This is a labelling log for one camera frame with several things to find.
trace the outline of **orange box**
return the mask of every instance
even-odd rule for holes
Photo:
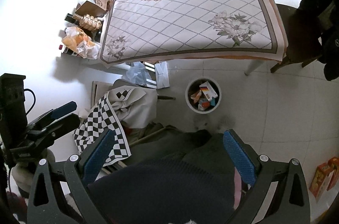
[[[329,182],[332,179],[334,170],[327,163],[317,166],[316,173],[310,191],[313,193],[316,201],[318,202],[324,190],[327,189]]]
[[[339,179],[339,158],[333,157],[333,158],[329,159],[328,165],[331,168],[334,169],[334,174],[333,174],[332,179],[329,182],[329,185],[327,187],[327,190],[330,190],[331,188],[333,188],[335,186],[335,184],[337,183],[337,181]]]

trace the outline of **tile floor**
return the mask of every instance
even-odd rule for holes
[[[244,70],[249,62],[169,61],[171,87],[158,93],[177,99],[158,102],[157,121],[194,131],[197,113],[187,106],[185,89],[196,78],[211,77],[221,87],[222,100],[209,114],[210,122],[224,120],[226,129],[233,128],[257,153],[272,160],[299,159],[309,185],[316,166],[339,155],[339,79],[326,81],[319,62],[305,68],[294,64],[271,74],[275,62],[269,61],[246,76]],[[310,203],[314,219],[326,200],[316,204],[310,196]]]

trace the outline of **cardboard box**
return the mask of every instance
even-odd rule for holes
[[[327,163],[319,165],[314,174],[312,184],[310,186],[310,191],[316,198],[318,202],[322,193],[327,189],[329,182],[332,179],[334,170]]]
[[[331,181],[329,182],[329,185],[327,187],[327,190],[330,190],[335,186],[339,179],[339,158],[333,157],[328,161],[328,165],[334,169],[334,174],[332,176]]]
[[[96,18],[102,18],[114,4],[114,0],[94,0],[94,2],[95,4],[88,0],[85,1],[83,5],[75,11],[75,13],[80,16],[89,14]]]

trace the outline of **black and white checkered fabric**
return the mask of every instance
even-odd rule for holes
[[[104,131],[109,128],[115,132],[115,143],[103,166],[111,165],[131,155],[125,132],[108,100],[108,93],[92,108],[84,123],[74,131],[74,140],[79,153],[92,144]]]

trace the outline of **white cloth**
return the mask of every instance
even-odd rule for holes
[[[119,121],[130,129],[143,129],[157,115],[157,91],[135,86],[121,86],[108,93]]]

